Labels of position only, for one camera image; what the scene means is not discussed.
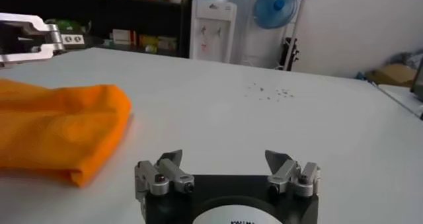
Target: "blue water jug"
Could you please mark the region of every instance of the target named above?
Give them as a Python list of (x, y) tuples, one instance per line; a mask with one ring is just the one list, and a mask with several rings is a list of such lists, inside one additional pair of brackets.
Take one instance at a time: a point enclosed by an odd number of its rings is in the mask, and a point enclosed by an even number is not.
[(279, 28), (287, 25), (296, 11), (297, 0), (257, 0), (254, 20), (261, 28)]

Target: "orange towel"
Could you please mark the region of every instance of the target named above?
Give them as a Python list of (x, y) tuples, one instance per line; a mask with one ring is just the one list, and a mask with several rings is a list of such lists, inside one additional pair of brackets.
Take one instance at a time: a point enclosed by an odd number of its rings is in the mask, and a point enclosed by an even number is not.
[(119, 144), (130, 109), (114, 85), (46, 89), (0, 79), (0, 171), (84, 186)]

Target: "table surface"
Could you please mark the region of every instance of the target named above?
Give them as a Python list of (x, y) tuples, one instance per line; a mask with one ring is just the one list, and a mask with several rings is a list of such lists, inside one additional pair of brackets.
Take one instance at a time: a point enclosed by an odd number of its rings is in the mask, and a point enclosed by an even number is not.
[(410, 92), (410, 88), (396, 87), (394, 85), (379, 85), (379, 88), (416, 114), (417, 118), (422, 116), (423, 102)]
[(318, 163), (319, 223), (422, 222), (423, 122), (369, 83), (102, 49), (0, 77), (45, 87), (116, 84), (134, 113), (125, 140), (84, 189), (0, 178), (1, 223), (143, 223), (134, 165), (176, 149), (192, 174), (270, 174), (265, 149)]

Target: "water dispenser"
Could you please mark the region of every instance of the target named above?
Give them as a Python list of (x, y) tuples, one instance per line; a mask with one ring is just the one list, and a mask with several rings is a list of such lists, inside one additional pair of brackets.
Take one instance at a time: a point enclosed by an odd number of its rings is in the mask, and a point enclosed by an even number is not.
[(236, 16), (228, 0), (193, 0), (190, 58), (229, 63)]

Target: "white wall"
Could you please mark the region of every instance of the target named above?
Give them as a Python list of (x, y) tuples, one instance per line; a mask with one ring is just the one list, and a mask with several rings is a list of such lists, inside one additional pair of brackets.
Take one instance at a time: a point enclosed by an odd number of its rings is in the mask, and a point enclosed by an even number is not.
[[(252, 22), (241, 63), (273, 67), (280, 34)], [(353, 77), (423, 48), (423, 0), (307, 0), (298, 38), (295, 71)]]

